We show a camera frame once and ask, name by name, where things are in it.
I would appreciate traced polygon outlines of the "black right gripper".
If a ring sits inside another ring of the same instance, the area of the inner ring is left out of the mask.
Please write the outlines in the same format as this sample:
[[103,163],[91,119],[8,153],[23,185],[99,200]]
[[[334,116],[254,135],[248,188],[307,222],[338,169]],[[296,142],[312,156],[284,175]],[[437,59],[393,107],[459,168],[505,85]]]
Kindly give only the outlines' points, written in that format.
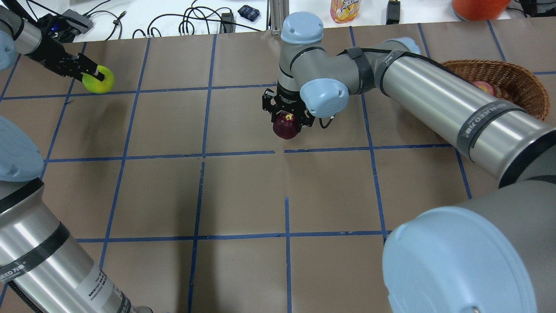
[[298,91],[290,91],[278,87],[277,91],[266,89],[262,95],[262,109],[271,115],[271,122],[275,122],[279,113],[291,113],[297,121],[297,128],[311,127],[314,123],[312,115],[302,100]]

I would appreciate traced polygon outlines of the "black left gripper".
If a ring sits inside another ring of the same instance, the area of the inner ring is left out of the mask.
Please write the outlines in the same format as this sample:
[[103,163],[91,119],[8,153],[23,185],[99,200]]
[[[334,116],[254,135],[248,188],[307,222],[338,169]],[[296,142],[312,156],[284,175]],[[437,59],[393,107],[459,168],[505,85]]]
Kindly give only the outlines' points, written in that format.
[[95,61],[83,53],[68,53],[63,44],[50,37],[42,38],[38,47],[30,52],[28,57],[61,77],[81,79],[83,74],[87,74],[101,82],[106,77],[100,72]]

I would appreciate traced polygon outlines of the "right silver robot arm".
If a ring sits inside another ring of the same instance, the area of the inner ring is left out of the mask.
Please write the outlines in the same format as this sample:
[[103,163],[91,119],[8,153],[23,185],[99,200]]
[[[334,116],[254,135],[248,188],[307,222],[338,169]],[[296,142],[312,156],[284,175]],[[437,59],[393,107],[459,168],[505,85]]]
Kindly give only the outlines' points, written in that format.
[[377,88],[499,182],[487,195],[428,210],[388,236],[382,272],[394,313],[555,311],[555,128],[393,38],[328,57],[318,16],[282,24],[280,75],[263,109],[276,121],[333,117]]

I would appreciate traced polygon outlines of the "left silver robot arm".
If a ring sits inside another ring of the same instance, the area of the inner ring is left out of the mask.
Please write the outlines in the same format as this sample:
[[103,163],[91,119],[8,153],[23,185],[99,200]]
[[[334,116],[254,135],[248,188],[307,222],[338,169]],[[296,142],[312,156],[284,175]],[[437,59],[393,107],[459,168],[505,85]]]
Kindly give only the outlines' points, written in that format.
[[[114,77],[83,53],[71,55],[16,0],[1,6],[1,70],[18,53],[107,93]],[[44,159],[33,140],[1,117],[1,282],[36,313],[150,313],[134,306],[44,204]]]

